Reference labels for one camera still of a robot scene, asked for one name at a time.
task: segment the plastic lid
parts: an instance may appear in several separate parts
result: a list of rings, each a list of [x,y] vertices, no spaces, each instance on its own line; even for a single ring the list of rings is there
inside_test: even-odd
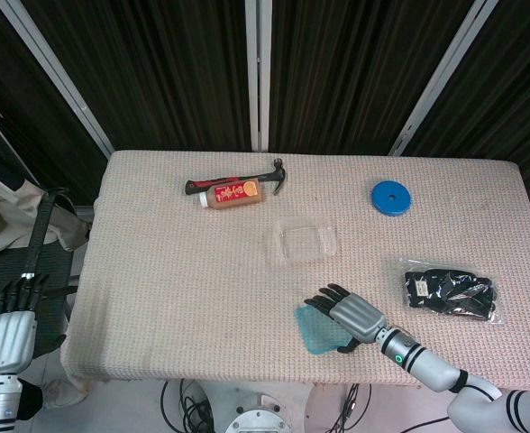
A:
[[[201,207],[209,207],[209,204],[207,203],[207,193],[206,192],[199,192],[199,201],[201,201]]]
[[[411,206],[411,195],[400,183],[384,180],[373,188],[371,202],[382,214],[395,217],[407,212]]]

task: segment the black mesh chair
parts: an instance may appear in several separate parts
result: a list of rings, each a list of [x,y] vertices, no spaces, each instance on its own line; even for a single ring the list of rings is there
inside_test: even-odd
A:
[[[0,180],[12,189],[23,184],[22,177],[3,172],[1,167]],[[35,274],[47,277],[43,284],[44,296],[36,309],[37,334],[34,357],[52,352],[62,343],[66,296],[77,289],[69,286],[73,252],[65,251],[59,240],[43,244],[54,206],[61,206],[75,213],[70,200],[64,196],[64,190],[48,191],[38,207],[38,216],[32,228],[29,246],[0,251],[0,292],[9,281],[19,281],[24,273],[31,271],[32,267]]]

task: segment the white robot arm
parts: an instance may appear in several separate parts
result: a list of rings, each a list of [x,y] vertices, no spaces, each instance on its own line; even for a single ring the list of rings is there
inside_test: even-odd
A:
[[[355,344],[376,342],[382,354],[427,388],[455,392],[447,414],[463,433],[530,433],[530,392],[502,395],[479,376],[449,365],[403,329],[388,327],[383,314],[360,296],[336,284],[320,291],[325,296],[314,296],[306,303],[347,330]]]
[[[13,431],[23,386],[17,374],[32,360],[37,322],[35,307],[42,296],[41,276],[23,276],[0,293],[0,431]]]

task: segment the cable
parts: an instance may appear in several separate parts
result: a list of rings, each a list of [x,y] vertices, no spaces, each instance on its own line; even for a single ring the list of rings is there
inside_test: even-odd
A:
[[[185,433],[184,431],[181,431],[177,429],[175,426],[173,426],[169,418],[167,418],[167,414],[165,413],[165,391],[167,390],[167,386],[169,385],[169,381],[165,381],[165,384],[163,385],[163,389],[160,392],[160,413],[163,416],[163,419],[165,419],[165,424],[169,426],[171,430],[173,430],[175,433]]]
[[[448,420],[448,419],[449,419],[449,417],[438,418],[438,419],[432,419],[431,421],[422,422],[421,424],[417,424],[416,426],[413,426],[413,427],[407,428],[407,429],[403,430],[401,433],[407,433],[408,431],[415,430],[416,428],[420,428],[420,427],[428,426],[428,425],[430,425],[430,424],[435,424],[436,422],[446,421],[446,420]]]
[[[191,383],[185,390],[183,384],[185,379],[181,379],[179,384],[179,407],[183,410],[183,429],[185,433],[215,433],[213,424],[213,412],[209,400],[205,399],[199,403],[195,402],[192,397],[185,396],[185,392],[191,386]],[[194,416],[199,419],[198,423],[193,421]]]
[[[355,405],[357,402],[357,394],[359,393],[359,384],[355,383],[354,385],[352,385],[349,389],[349,392],[347,393],[345,401],[343,402],[339,417],[337,418],[333,426],[329,428],[325,433],[344,433],[345,431],[351,430],[352,428],[357,426],[357,424],[359,424],[359,422],[362,420],[363,416],[367,412],[368,407],[370,406],[371,392],[372,388],[370,385],[370,391],[367,397],[367,402],[365,403],[365,408],[363,409],[363,413],[351,426],[346,428],[345,423],[347,422],[349,417],[352,415],[353,410],[355,409]]]
[[[187,393],[188,389],[193,385],[193,383],[195,383],[195,381],[191,381],[191,383],[185,387],[185,389],[183,390],[183,395],[185,395]],[[183,408],[181,408],[180,404],[178,405],[178,414],[181,417],[183,416]]]
[[[363,416],[365,415],[365,412],[367,412],[367,409],[368,407],[370,406],[370,402],[371,402],[371,384],[370,384],[370,395],[367,397],[367,402],[365,403],[365,408],[363,409],[363,412],[361,413],[361,415],[357,418],[357,420],[353,423],[352,426],[349,426],[348,428],[345,429],[345,431],[348,431],[348,430],[351,430],[352,428],[354,428],[355,426],[357,426],[357,424],[359,424],[359,421],[361,421],[361,419],[363,418]]]

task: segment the white frame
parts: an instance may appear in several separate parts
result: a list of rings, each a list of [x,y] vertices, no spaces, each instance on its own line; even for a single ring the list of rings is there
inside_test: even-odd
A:
[[[251,148],[269,150],[273,0],[245,0]]]
[[[113,145],[21,0],[0,0],[0,9],[108,159],[114,152]]]
[[[396,141],[393,142],[389,156],[399,156],[407,148],[417,129],[442,93],[449,78],[452,77],[453,72],[461,63],[461,59],[463,59],[471,43],[480,32],[481,27],[483,27],[483,24],[498,3],[499,0],[475,0],[470,11],[465,15],[457,33],[453,36],[453,40],[447,47],[434,74],[429,79],[427,86],[425,86],[423,93],[417,100]]]

